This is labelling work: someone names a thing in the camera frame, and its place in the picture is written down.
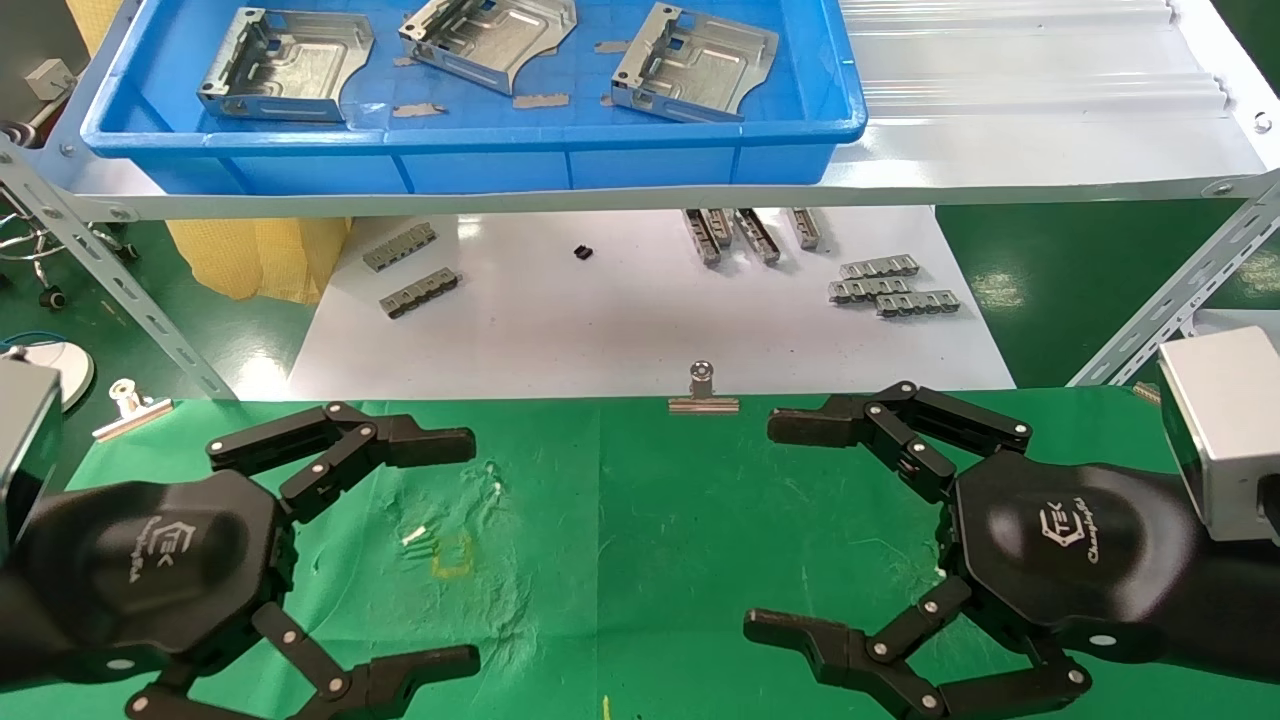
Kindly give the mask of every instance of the blue cable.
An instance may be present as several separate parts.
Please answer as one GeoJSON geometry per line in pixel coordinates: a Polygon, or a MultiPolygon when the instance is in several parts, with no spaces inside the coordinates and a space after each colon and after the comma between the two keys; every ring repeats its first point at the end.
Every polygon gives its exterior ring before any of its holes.
{"type": "Polygon", "coordinates": [[[49,345],[49,343],[52,343],[52,342],[67,342],[67,338],[63,337],[63,336],[60,336],[60,334],[58,334],[58,333],[51,333],[51,332],[47,332],[47,331],[28,331],[28,332],[24,332],[24,333],[13,334],[13,336],[9,336],[9,337],[6,337],[4,340],[0,340],[0,350],[12,347],[14,345],[18,345],[18,341],[20,341],[23,338],[27,338],[27,337],[42,337],[42,338],[46,338],[46,340],[38,341],[38,342],[27,342],[24,345],[49,345]]]}

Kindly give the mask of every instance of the green mat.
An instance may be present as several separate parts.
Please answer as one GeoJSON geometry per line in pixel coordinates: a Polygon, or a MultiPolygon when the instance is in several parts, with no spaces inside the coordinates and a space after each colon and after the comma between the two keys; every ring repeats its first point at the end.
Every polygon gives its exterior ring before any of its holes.
{"type": "MultiPolygon", "coordinates": [[[[1037,460],[1174,469],[1157,409],[1123,389],[966,397],[1030,423],[1037,460]]],[[[820,400],[754,397],[709,418],[671,416],[660,398],[361,404],[471,427],[480,455],[381,469],[303,527],[285,609],[344,666],[479,644],[480,675],[424,688],[412,720],[884,719],[817,685],[799,655],[741,635],[753,606],[878,629],[938,582],[936,507],[863,450],[765,439],[772,407],[820,400]]],[[[182,402],[95,447],[72,487],[201,478],[209,439],[302,407],[182,402]]],[[[291,471],[259,479],[274,488],[291,471]]],[[[963,619],[915,657],[934,682],[1021,666],[963,619]]],[[[1277,687],[1084,662],[1094,689],[1057,717],[1280,715],[1277,687]]],[[[114,720],[142,684],[12,693],[0,719],[114,720]]],[[[259,643],[193,697],[274,720],[310,694],[259,643]]]]}

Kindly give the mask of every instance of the caster wheel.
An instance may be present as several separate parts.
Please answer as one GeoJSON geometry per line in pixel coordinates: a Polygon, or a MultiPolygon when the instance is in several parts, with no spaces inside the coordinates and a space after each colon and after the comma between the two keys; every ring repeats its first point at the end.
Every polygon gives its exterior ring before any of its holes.
{"type": "Polygon", "coordinates": [[[67,296],[63,295],[63,291],[56,284],[50,286],[49,290],[40,293],[40,306],[49,307],[56,313],[67,307],[67,296]]]}
{"type": "Polygon", "coordinates": [[[125,265],[141,258],[141,255],[138,255],[138,249],[133,247],[133,243],[131,242],[122,245],[120,249],[115,251],[115,256],[119,258],[120,263],[124,263],[125,265]]]}

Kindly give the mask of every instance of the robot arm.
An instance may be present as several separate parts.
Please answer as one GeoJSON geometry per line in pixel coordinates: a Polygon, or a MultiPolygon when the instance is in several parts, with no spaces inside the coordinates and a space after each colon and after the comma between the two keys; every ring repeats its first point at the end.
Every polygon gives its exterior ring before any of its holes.
{"type": "Polygon", "coordinates": [[[1064,650],[1280,682],[1280,548],[1213,542],[1178,475],[1028,460],[1027,423],[911,383],[777,410],[769,437],[863,445],[943,505],[946,579],[881,632],[746,614],[748,639],[801,652],[819,683],[865,692],[899,719],[986,720],[1052,711],[1087,692],[1088,671],[1064,650]],[[923,434],[982,460],[957,474],[923,434]],[[942,685],[919,678],[909,657],[961,612],[1032,667],[942,685]]]}
{"type": "Polygon", "coordinates": [[[474,675],[458,646],[344,670],[282,609],[293,587],[294,523],[308,523],[381,464],[475,456],[470,429],[424,430],[408,415],[346,404],[306,410],[209,443],[214,473],[42,497],[0,568],[0,691],[105,683],[160,670],[133,720],[252,720],[187,698],[266,638],[315,687],[297,720],[390,719],[426,683],[474,675]],[[280,487],[250,475],[319,452],[280,487]]]}

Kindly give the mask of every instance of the sheet metal part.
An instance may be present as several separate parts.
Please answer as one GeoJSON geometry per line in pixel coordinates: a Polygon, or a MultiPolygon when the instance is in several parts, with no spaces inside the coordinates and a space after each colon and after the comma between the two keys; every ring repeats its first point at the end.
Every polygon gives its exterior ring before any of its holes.
{"type": "Polygon", "coordinates": [[[694,249],[698,250],[698,256],[703,259],[703,265],[708,268],[718,265],[721,259],[719,246],[716,245],[716,238],[707,223],[707,217],[694,208],[685,209],[684,214],[685,227],[689,228],[689,236],[694,238],[694,249]]]}
{"type": "Polygon", "coordinates": [[[920,264],[910,255],[892,255],[890,258],[876,258],[873,260],[860,260],[840,266],[840,277],[849,281],[864,278],[887,278],[893,275],[914,275],[920,272],[920,264]]]}
{"type": "Polygon", "coordinates": [[[458,281],[461,279],[461,274],[448,268],[440,268],[416,283],[406,286],[404,290],[381,299],[379,305],[387,313],[388,318],[396,319],[419,305],[429,302],[458,287],[458,281]]]}
{"type": "Polygon", "coordinates": [[[937,313],[955,313],[959,309],[960,300],[950,290],[879,295],[876,297],[876,314],[881,318],[934,315],[937,313]]]}
{"type": "Polygon", "coordinates": [[[340,123],[342,88],[372,47],[365,15],[241,8],[197,94],[214,115],[340,123]]]}
{"type": "Polygon", "coordinates": [[[906,295],[911,286],[902,278],[870,278],[865,281],[836,281],[827,286],[827,299],[836,305],[865,302],[881,295],[906,295]]]}
{"type": "Polygon", "coordinates": [[[769,234],[769,229],[764,227],[764,222],[755,214],[755,210],[739,208],[733,210],[733,219],[737,220],[737,227],[742,228],[746,243],[751,246],[751,250],[755,250],[765,265],[773,265],[782,258],[778,243],[773,242],[773,236],[769,234]]]}
{"type": "Polygon", "coordinates": [[[818,250],[822,233],[818,232],[818,223],[808,208],[792,208],[791,222],[796,227],[796,237],[800,240],[800,250],[818,250]]]}
{"type": "Polygon", "coordinates": [[[410,58],[515,95],[520,68],[576,26],[573,0],[431,0],[399,36],[410,58]]]}
{"type": "Polygon", "coordinates": [[[733,242],[733,227],[728,222],[728,213],[723,208],[710,208],[703,210],[707,218],[707,227],[712,231],[712,238],[721,249],[728,247],[733,242]]]}
{"type": "Polygon", "coordinates": [[[365,264],[369,265],[369,268],[375,273],[380,273],[396,263],[399,263],[404,258],[408,258],[413,252],[426,247],[426,245],[433,240],[435,240],[435,231],[431,229],[431,223],[413,225],[369,252],[365,252],[365,264]]]}
{"type": "Polygon", "coordinates": [[[741,122],[778,33],[655,3],[613,73],[614,105],[681,122],[741,122]]]}

